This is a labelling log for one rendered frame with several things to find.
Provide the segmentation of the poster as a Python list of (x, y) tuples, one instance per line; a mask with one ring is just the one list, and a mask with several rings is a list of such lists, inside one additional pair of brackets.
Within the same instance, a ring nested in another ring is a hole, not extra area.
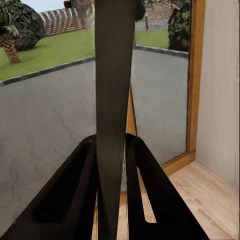
[(94, 0), (98, 240), (117, 240), (137, 0)]

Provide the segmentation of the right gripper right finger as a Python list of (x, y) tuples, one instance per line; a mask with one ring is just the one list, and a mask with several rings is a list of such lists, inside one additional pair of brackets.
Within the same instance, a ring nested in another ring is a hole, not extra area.
[[(210, 240), (145, 142), (126, 133), (129, 240)], [(139, 168), (156, 223), (145, 220)]]

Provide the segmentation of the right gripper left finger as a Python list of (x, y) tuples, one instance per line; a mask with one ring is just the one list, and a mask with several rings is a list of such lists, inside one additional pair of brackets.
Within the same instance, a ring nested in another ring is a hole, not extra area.
[(81, 141), (0, 240), (92, 240), (97, 134)]

